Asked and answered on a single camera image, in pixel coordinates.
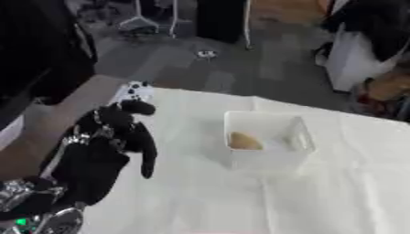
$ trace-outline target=wooden surface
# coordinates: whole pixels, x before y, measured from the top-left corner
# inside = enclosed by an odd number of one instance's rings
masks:
[[[318,0],[253,0],[253,18],[272,18],[286,23],[313,24],[324,12]]]
[[[58,106],[31,105],[21,136],[0,152],[0,180],[34,175],[65,130],[85,112],[106,104],[123,83],[95,76]]]

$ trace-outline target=robotic hand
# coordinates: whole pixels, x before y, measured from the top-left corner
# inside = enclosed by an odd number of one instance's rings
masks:
[[[146,127],[134,122],[133,114],[154,112],[154,106],[133,100],[86,113],[46,157],[40,175],[0,182],[0,221],[57,214],[67,207],[82,210],[98,203],[129,162],[126,152],[142,153],[141,174],[150,178],[156,145]]]

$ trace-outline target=black robotic glove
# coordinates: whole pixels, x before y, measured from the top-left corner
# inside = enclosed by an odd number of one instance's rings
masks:
[[[66,134],[72,136],[88,135],[86,141],[68,144],[59,163],[50,176],[68,189],[59,200],[59,205],[84,202],[94,205],[111,190],[122,168],[129,162],[124,153],[142,153],[141,174],[150,178],[156,162],[156,145],[146,127],[134,123],[132,114],[154,114],[155,107],[141,101],[123,101],[86,113]],[[43,164],[48,165],[58,148]]]
[[[154,173],[156,144],[151,133],[141,123],[134,123],[132,114],[153,115],[156,109],[143,101],[122,101],[109,107],[89,112],[77,121],[82,133],[95,134],[102,126],[113,129],[113,138],[122,145],[123,151],[142,153],[141,174],[150,178]]]

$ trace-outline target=white fabric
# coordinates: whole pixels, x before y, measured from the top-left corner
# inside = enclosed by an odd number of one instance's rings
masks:
[[[156,89],[142,118],[159,156],[150,180],[133,154],[112,192],[86,209],[84,234],[410,233],[410,129],[390,122],[260,98]],[[276,177],[232,171],[226,111],[301,115],[317,151]]]

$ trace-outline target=green light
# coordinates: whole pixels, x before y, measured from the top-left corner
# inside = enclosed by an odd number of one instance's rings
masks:
[[[21,225],[21,226],[25,226],[27,224],[27,219],[25,219],[25,218],[18,219],[18,220],[16,220],[16,224]]]

